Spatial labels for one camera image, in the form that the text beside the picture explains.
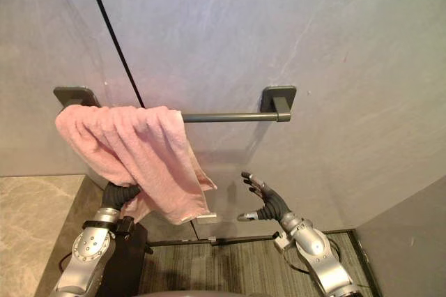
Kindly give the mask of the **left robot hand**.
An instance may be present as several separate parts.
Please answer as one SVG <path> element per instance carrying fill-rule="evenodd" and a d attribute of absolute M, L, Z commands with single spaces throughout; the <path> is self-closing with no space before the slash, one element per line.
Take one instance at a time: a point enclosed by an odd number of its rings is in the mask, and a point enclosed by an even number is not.
<path fill-rule="evenodd" d="M 122 187 L 115 185 L 112 182 L 108 182 L 102 195 L 101 208 L 110 208 L 116 211 L 121 211 L 121 209 L 140 192 L 141 189 L 138 185 Z"/>

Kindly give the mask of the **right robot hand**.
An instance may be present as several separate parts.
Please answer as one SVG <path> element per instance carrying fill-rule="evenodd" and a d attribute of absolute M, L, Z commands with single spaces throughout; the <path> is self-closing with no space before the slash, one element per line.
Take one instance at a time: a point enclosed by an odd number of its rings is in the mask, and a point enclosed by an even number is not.
<path fill-rule="evenodd" d="M 285 215 L 291 212 L 282 197 L 249 172 L 241 172 L 243 182 L 248 185 L 249 191 L 263 201 L 263 206 L 250 213 L 242 213 L 237 217 L 238 221 L 249 222 L 252 220 L 276 220 L 281 222 Z"/>

